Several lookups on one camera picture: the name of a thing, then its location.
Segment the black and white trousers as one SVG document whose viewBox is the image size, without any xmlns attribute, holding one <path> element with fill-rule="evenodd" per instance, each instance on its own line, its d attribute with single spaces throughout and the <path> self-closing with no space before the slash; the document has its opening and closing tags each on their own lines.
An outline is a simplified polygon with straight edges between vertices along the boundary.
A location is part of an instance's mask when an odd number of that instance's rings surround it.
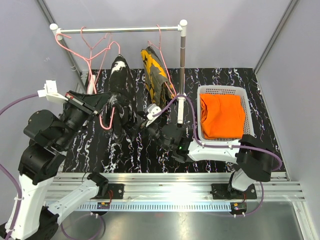
<svg viewBox="0 0 320 240">
<path fill-rule="evenodd" d="M 126 59 L 119 54 L 111 65 L 108 92 L 111 97 L 103 113 L 103 123 L 111 125 L 113 139 L 120 142 L 124 135 L 133 136 L 137 124 L 136 82 Z"/>
</svg>

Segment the yellow and grey camouflage trousers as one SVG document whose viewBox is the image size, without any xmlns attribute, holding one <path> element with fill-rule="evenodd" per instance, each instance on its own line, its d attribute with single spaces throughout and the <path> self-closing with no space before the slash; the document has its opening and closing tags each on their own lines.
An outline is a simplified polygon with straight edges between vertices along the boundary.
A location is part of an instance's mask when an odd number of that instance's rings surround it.
<svg viewBox="0 0 320 240">
<path fill-rule="evenodd" d="M 175 88 L 162 61 L 151 46 L 142 49 L 140 54 L 144 66 L 145 87 L 149 92 L 151 102 L 162 109 L 167 101 L 175 97 Z"/>
</svg>

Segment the orange trousers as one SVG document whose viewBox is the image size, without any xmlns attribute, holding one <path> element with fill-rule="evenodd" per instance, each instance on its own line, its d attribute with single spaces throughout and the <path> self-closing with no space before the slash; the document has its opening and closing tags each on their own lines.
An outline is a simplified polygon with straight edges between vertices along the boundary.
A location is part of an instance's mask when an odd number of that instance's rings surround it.
<svg viewBox="0 0 320 240">
<path fill-rule="evenodd" d="M 246 114 L 241 97 L 231 94 L 200 94 L 200 125 L 205 139 L 240 139 Z"/>
</svg>

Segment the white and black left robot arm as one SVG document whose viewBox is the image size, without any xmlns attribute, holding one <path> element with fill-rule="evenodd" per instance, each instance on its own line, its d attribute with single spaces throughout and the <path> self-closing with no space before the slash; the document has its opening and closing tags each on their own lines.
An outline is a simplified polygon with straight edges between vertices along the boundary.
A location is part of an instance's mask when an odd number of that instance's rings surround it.
<svg viewBox="0 0 320 240">
<path fill-rule="evenodd" d="M 109 92 L 82 94 L 68 91 L 62 97 L 63 112 L 55 116 L 49 110 L 36 111 L 28 120 L 24 134 L 30 139 L 19 165 L 15 181 L 17 197 L 11 216 L 1 225 L 4 239 L 49 240 L 59 226 L 84 202 L 107 196 L 108 179 L 98 172 L 57 202 L 44 201 L 65 152 L 86 121 L 98 116 L 111 98 Z"/>
</svg>

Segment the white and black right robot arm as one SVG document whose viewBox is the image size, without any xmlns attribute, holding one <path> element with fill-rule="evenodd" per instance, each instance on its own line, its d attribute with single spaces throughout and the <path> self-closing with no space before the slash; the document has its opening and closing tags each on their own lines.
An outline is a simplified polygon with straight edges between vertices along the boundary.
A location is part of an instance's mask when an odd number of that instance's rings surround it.
<svg viewBox="0 0 320 240">
<path fill-rule="evenodd" d="M 140 129 L 147 132 L 157 144 L 171 153 L 179 163 L 219 161 L 231 163 L 234 172 L 228 183 L 211 186 L 211 194 L 217 200 L 255 199 L 256 182 L 267 183 L 271 173 L 282 167 L 279 156 L 250 134 L 229 142 L 208 144 L 197 135 L 187 137 L 182 130 L 157 124 L 158 113 L 140 112 L 143 122 Z"/>
</svg>

